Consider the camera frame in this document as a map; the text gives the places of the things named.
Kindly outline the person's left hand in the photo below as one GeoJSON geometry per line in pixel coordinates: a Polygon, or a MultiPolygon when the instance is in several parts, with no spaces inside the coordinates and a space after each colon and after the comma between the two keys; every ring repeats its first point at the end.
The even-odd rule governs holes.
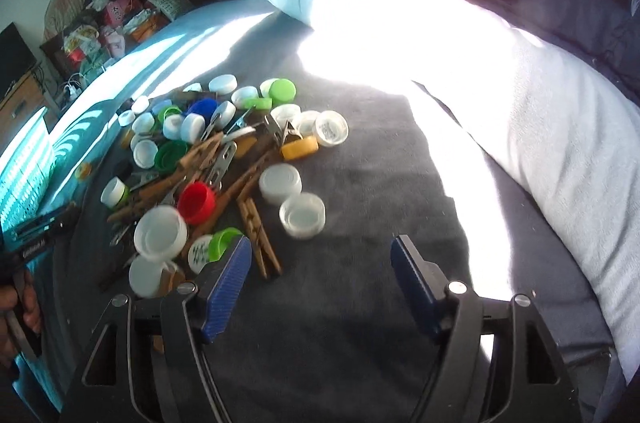
{"type": "Polygon", "coordinates": [[[41,316],[32,274],[25,268],[18,280],[1,286],[1,367],[9,370],[19,353],[36,359],[42,354],[41,316]]]}

